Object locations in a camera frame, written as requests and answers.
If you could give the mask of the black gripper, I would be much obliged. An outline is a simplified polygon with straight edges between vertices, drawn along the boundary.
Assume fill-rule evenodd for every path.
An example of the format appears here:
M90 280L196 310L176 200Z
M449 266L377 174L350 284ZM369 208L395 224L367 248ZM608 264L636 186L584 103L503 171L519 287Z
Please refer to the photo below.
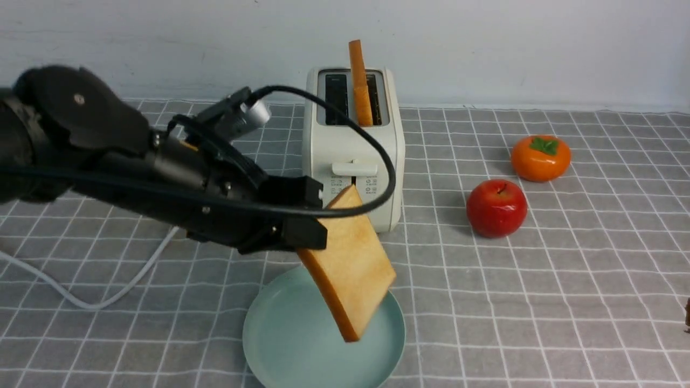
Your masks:
M212 128L183 118L183 186L204 197L191 204L187 238L259 251L323 250L328 231L314 218L283 218L278 208L322 209L323 185L312 177L267 175Z

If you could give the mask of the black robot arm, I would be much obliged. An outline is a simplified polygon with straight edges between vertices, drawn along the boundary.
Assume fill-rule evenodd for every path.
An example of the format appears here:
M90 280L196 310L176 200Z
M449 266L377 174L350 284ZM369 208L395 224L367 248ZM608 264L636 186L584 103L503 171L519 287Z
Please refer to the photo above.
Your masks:
M2 169L55 169L103 181L2 174L2 204L46 204L74 191L242 254L325 248L326 227L315 218L170 197L169 191L183 191L242 204L322 206L315 180L269 175L254 187L207 145L195 149L199 143L150 126L85 68L32 68L2 88Z

